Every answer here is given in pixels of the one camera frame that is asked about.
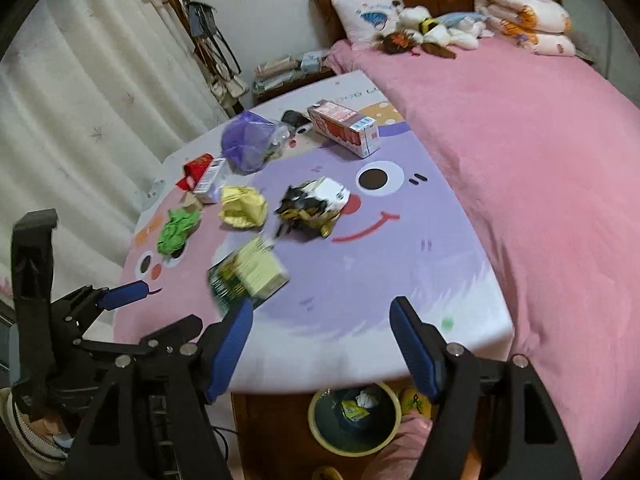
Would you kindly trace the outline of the nightstand with stacked books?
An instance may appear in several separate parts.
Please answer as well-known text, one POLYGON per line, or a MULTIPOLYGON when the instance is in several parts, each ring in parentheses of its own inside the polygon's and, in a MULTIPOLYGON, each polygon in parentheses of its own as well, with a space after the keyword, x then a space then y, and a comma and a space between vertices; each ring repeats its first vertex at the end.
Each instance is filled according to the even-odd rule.
POLYGON ((252 98, 255 105, 331 78, 334 70, 326 65, 328 50, 287 54, 283 58, 262 63, 254 69, 252 98))

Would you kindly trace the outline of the purple plastic bag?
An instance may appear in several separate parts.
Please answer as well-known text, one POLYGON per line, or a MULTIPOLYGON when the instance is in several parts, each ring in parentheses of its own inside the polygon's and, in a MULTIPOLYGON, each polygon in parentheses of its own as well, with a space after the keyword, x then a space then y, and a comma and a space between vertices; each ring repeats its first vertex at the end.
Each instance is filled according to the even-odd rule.
POLYGON ((224 127, 221 154, 234 169, 252 174, 282 154, 290 134, 284 122, 274 122, 246 110, 224 127))

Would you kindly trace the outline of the red cigarette pack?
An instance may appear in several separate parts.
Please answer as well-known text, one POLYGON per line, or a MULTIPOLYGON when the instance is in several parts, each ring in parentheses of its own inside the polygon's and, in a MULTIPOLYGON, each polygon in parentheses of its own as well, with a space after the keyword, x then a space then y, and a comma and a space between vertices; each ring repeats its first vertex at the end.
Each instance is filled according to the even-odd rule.
POLYGON ((176 183, 178 188, 184 192, 193 191, 214 159, 213 155, 205 153, 196 159, 190 160, 190 162, 186 162, 182 166, 183 177, 176 183))

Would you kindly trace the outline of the pile of plush toys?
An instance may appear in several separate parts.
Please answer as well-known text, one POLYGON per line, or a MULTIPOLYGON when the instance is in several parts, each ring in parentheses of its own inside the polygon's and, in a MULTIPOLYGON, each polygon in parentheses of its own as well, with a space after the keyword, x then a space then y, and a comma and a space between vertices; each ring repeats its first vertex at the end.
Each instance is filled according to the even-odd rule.
POLYGON ((389 55, 425 52, 438 58, 456 58, 454 48, 476 50, 480 40, 495 33, 487 18, 476 12, 451 12, 433 16, 424 6, 397 11, 396 28, 378 36, 375 47, 389 55))

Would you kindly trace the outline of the small brown cardboard box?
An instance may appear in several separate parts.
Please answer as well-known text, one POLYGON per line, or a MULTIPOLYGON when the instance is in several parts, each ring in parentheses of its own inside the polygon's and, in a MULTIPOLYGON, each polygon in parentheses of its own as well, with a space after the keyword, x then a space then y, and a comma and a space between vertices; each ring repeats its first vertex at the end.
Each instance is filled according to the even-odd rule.
POLYGON ((183 195, 181 207, 187 212, 195 212, 201 211, 203 204, 193 193, 186 192, 186 194, 183 195))

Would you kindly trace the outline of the green yellow carton box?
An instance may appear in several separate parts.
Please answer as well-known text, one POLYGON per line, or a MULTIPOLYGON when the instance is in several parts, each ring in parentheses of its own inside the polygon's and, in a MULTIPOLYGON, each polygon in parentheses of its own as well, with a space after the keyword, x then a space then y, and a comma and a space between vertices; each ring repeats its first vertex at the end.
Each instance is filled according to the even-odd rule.
POLYGON ((248 302, 253 309, 288 284, 290 276, 273 252, 273 240, 256 236, 207 271, 207 283, 222 316, 248 302))

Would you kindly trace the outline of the black white packaging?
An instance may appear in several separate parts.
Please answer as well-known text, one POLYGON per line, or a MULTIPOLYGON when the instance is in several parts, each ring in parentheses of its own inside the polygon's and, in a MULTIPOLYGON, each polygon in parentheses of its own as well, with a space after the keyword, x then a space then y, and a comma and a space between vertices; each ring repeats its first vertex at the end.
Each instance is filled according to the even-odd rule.
POLYGON ((351 197, 345 185, 328 177, 289 186, 276 209, 280 220, 276 237, 292 231, 329 237, 351 197))

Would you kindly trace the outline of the white cartoon pillow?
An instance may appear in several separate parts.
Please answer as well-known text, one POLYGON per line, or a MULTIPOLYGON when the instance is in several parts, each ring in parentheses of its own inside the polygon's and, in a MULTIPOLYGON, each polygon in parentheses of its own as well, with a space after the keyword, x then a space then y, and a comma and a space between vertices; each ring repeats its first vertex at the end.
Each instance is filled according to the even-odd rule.
POLYGON ((331 0, 346 38, 356 46, 370 46, 398 24, 402 0, 331 0))

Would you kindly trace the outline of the white curtain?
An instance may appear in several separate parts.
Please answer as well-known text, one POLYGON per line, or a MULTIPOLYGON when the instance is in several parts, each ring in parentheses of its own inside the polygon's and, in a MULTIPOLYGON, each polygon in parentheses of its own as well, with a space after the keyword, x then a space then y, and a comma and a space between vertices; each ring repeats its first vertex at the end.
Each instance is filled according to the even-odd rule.
POLYGON ((122 273, 164 159, 227 120, 162 0, 40 0, 1 63, 1 290, 53 208, 53 295, 122 273))

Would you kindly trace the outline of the white barcode small box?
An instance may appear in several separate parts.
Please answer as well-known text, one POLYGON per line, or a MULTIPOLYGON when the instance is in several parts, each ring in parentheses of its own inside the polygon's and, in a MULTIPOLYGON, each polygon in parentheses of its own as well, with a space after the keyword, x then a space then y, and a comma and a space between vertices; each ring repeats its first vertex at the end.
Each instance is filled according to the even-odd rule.
POLYGON ((228 160, 215 158, 204 171, 198 184, 192 191, 193 195, 204 205, 216 204, 220 190, 228 180, 231 170, 228 160))

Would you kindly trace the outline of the pink bed sheet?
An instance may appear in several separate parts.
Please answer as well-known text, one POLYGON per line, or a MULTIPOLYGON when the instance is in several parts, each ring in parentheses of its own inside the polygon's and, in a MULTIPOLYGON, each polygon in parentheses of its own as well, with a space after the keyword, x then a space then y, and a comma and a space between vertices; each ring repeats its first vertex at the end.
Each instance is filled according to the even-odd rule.
POLYGON ((587 479, 639 422, 639 111, 572 56, 332 47, 407 119, 468 214, 587 479))

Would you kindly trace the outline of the wooden coat rack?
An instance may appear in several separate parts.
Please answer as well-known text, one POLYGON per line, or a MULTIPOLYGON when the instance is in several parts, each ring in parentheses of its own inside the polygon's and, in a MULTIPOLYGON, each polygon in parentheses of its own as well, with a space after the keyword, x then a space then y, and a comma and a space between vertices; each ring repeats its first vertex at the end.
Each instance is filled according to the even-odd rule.
POLYGON ((176 14, 204 68, 205 79, 222 108, 231 117, 245 110, 241 99, 248 93, 242 68, 216 20, 217 10, 196 0, 164 0, 176 14))

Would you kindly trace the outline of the yellow rimmed trash bin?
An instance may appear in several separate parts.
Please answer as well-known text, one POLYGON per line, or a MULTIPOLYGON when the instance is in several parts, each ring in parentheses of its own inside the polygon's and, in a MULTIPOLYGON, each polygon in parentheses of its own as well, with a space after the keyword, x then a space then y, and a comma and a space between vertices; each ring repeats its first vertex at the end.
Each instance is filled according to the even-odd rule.
POLYGON ((401 422, 398 396, 384 382, 326 389, 312 397, 307 411, 314 440, 343 457, 374 455, 396 436, 401 422))

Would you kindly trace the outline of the cartoon face play mat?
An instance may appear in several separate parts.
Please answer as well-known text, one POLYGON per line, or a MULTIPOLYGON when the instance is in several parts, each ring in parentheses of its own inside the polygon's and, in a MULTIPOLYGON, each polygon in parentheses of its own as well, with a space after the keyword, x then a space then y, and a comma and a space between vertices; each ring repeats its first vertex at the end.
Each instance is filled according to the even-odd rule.
POLYGON ((513 324, 484 249, 421 141, 364 73, 320 81, 256 112, 278 119, 321 100, 375 118, 381 146, 362 159, 305 132, 263 170, 229 177, 270 209, 291 186, 322 177, 352 193, 329 237, 303 237, 268 216, 262 232, 290 279, 256 309, 232 389, 309 392, 405 375, 388 318, 398 296, 447 340, 504 359, 513 324))

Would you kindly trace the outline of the crumpled green paper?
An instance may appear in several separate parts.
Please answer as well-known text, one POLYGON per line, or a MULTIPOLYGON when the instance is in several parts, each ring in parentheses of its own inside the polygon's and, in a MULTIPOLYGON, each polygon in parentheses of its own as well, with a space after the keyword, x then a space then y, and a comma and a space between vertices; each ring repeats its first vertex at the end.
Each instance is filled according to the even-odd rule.
POLYGON ((201 222, 199 210, 187 211, 184 208, 168 211, 168 220, 160 231, 156 242, 156 251, 163 256, 171 255, 183 248, 186 240, 201 222))

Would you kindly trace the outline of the black small device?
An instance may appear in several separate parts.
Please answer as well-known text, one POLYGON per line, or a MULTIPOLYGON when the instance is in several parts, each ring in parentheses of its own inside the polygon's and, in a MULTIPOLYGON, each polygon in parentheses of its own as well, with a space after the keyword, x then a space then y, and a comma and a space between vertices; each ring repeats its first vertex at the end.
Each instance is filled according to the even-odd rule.
POLYGON ((309 117, 297 110, 286 110, 281 117, 281 122, 287 125, 293 134, 301 134, 312 128, 309 117))

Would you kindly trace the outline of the crumpled yellow paper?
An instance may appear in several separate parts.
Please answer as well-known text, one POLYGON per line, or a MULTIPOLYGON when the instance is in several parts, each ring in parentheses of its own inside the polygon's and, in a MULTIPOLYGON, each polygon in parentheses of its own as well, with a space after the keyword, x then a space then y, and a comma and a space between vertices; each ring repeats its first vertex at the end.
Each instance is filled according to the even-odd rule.
POLYGON ((267 219, 268 203, 254 188, 225 185, 220 192, 219 218, 227 226, 249 230, 261 228, 267 219))

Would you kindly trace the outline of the yellow slipper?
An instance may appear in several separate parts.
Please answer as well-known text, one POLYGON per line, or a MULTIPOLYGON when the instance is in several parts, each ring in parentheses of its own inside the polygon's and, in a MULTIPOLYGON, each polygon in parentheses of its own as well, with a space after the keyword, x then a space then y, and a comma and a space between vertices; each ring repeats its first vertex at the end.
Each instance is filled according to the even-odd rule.
POLYGON ((427 419, 431 418, 432 404, 430 400, 414 387, 407 387, 401 390, 399 393, 399 403, 401 413, 404 416, 420 415, 427 419))

